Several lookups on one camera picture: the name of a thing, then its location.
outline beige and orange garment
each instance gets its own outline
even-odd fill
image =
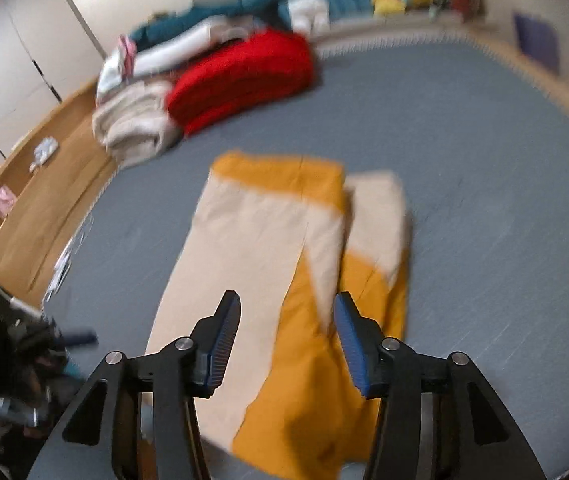
[[[407,214],[393,174],[349,175],[305,156],[218,158],[171,274],[147,353],[188,335],[227,289],[242,303],[222,386],[196,399],[200,432],[291,480],[333,480],[364,461],[378,404],[351,382],[332,322],[347,290],[401,337]]]

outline red folded cloth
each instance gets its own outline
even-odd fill
[[[267,29],[186,70],[167,96],[167,110],[189,136],[241,110],[300,92],[313,75],[305,38]]]

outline blue gripper pad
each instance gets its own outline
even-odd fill
[[[215,314],[194,327],[191,339],[196,343],[196,358],[191,383],[202,396],[211,396],[222,384],[239,325],[240,297],[227,290]]]
[[[384,336],[380,327],[373,319],[360,316],[348,292],[336,296],[333,319],[354,386],[367,399],[382,396],[385,386],[379,372],[378,347]]]

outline gray mattress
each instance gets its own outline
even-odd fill
[[[47,312],[63,328],[98,331],[100,347],[76,354],[87,372],[108,351],[143,353],[208,167],[227,150],[389,168],[414,217],[407,343],[467,352],[546,474],[560,474],[569,468],[569,119],[467,44],[355,52],[321,67],[318,88],[119,173]],[[211,452],[217,478],[266,478]]]

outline wooden bed frame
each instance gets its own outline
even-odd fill
[[[0,217],[0,286],[38,308],[53,266],[117,169],[93,137],[95,95],[91,82],[66,99],[0,167],[0,187],[18,197]],[[58,150],[31,174],[34,148],[45,137],[56,139]]]

